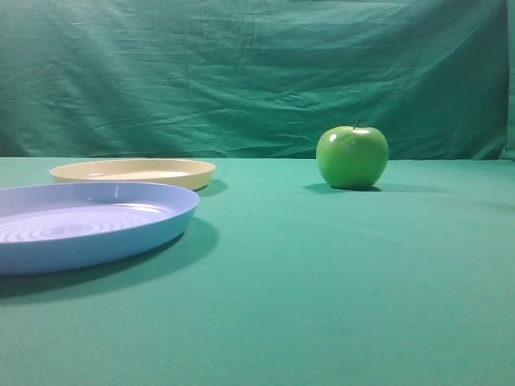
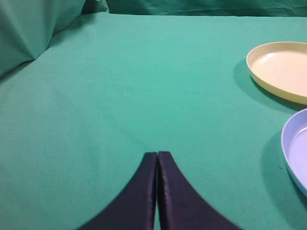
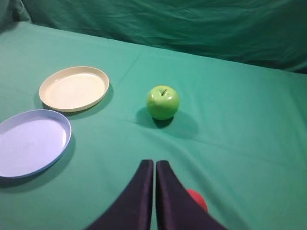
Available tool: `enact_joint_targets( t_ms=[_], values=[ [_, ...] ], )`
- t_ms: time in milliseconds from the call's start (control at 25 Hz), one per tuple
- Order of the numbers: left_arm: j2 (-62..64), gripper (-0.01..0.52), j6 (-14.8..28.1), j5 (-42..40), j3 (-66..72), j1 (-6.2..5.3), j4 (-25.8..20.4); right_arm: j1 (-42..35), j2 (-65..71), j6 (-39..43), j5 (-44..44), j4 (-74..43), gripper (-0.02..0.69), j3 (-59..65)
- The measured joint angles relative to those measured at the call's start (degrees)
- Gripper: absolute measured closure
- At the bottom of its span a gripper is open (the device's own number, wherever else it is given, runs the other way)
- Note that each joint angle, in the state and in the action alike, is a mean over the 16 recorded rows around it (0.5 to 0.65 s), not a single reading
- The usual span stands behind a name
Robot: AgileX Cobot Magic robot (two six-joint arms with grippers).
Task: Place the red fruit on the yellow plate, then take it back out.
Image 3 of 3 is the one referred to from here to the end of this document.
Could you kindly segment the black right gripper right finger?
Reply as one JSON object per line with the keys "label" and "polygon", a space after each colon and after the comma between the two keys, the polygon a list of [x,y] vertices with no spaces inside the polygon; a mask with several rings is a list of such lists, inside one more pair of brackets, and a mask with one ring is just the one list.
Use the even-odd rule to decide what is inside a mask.
{"label": "black right gripper right finger", "polygon": [[168,161],[156,163],[155,208],[159,230],[224,230],[188,194]]}

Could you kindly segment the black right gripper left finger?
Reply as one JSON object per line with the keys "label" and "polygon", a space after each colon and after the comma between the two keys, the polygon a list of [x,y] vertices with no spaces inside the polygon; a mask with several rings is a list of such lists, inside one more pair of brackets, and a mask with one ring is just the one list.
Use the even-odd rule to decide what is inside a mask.
{"label": "black right gripper left finger", "polygon": [[154,162],[142,160],[114,203],[88,230],[149,230],[153,210]]}

